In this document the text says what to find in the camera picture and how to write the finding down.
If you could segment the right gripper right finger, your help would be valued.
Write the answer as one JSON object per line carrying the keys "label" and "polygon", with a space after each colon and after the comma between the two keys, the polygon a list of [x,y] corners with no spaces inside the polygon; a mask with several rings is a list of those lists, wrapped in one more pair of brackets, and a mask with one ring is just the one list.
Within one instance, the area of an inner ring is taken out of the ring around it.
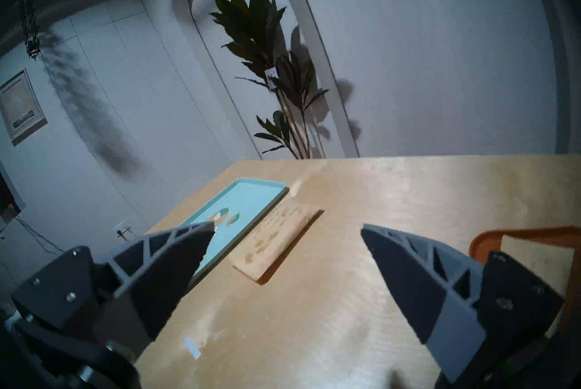
{"label": "right gripper right finger", "polygon": [[364,225],[362,239],[438,364],[437,383],[508,383],[504,362],[542,339],[564,303],[499,250],[481,264],[440,241],[387,227]]}

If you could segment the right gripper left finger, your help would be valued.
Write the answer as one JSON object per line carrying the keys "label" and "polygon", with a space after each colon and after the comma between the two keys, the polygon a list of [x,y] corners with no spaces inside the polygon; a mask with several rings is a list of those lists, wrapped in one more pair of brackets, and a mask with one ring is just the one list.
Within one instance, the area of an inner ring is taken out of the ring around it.
{"label": "right gripper left finger", "polygon": [[204,221],[139,236],[94,259],[72,247],[23,281],[12,301],[23,319],[77,340],[116,343],[139,357],[188,292],[210,241]]}

